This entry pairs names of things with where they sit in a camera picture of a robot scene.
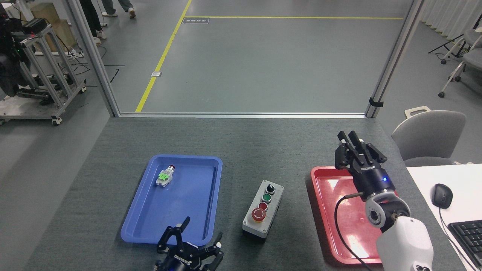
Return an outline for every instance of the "green button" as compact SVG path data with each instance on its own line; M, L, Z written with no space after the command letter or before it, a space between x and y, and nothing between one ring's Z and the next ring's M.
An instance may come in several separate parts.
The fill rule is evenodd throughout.
M270 200L271 200L271 195L270 195L270 194L264 194L264 195L263 195L263 200L265 200L265 201L270 201Z

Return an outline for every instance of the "mouse cable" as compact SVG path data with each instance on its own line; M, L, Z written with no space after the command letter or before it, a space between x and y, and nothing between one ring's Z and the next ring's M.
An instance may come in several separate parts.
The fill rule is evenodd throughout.
M347 199L350 199L350 198L354 198L354 197L359 197L359 196L362 196L363 193L355 193L355 194L351 194L351 195L345 195L343 196L341 199L338 200L338 202L336 203L336 206L335 206L335 227L336 227L336 231L338 232L338 236L340 237L341 239L341 242L345 245L345 247L348 249L348 251L353 255L355 256L355 258L367 269L367 270L370 270L370 271L373 271L360 257L358 257L358 255L355 254L355 252L353 252L353 250L351 250L351 248L347 245L347 243L345 242L345 240L343 239L343 236L341 236L341 233L340 233L340 228L338 227L338 207L340 206L340 203L344 200L347 200Z
M445 224L445 221L442 218L442 209L440 207L439 207L439 215L440 215L440 221L442 222L442 229L443 229L443 232L445 232L445 236L447 236L447 239L454 245L454 247L457 250L457 252L459 253L459 255L462 256L462 258L464 258L464 260L469 264L470 268L472 268L474 271L477 271L478 269L476 269L472 266L472 263L470 261L468 261L467 258L465 258L464 254L462 252L460 252L460 250L458 249L458 246L456 246L454 241L452 241L452 239L450 239L449 234L447 233L447 230L445 229L445 228L448 228L448 227L447 227L447 225Z

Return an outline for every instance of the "selector switch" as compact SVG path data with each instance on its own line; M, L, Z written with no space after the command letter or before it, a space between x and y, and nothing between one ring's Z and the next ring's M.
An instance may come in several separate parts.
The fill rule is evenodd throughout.
M268 194L268 193L264 194L263 197L261 198L261 200L264 201L264 202L266 202L266 203L270 203L270 202L271 202L271 199L272 199L272 197L271 197L271 195Z
M276 192L276 188L274 188L272 184L268 184L268 186L266 187L266 193L273 195L274 192Z

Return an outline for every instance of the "cardboard box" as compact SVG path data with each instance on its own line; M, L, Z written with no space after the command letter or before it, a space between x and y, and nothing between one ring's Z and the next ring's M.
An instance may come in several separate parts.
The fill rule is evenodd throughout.
M60 21L57 10L54 7L54 3L33 3L29 5L30 11L34 18L45 18L47 23L54 25ZM20 16L21 20L25 20L24 15Z
M68 25L67 20L59 20L57 23L52 25L54 27L54 32L57 34L59 39L61 39L65 45L67 45L70 49L70 47L74 47L76 45L75 37L72 34L72 31L70 31L70 26ZM47 44L50 47L50 50L52 52L57 52L57 48L55 47L54 43L50 39L50 37L46 38ZM65 48L64 44L62 41L59 41L60 46L64 48L64 51L66 52L67 49Z

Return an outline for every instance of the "red button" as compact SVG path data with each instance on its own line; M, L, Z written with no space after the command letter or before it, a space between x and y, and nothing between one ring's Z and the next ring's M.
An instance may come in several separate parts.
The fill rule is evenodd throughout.
M256 222L261 222L266 217L266 212L261 208L256 208L251 212L251 216Z
M263 211L266 212L266 211L268 210L268 204L266 204L266 203L260 203L260 204L258 205L258 208L260 208L261 210L263 210Z

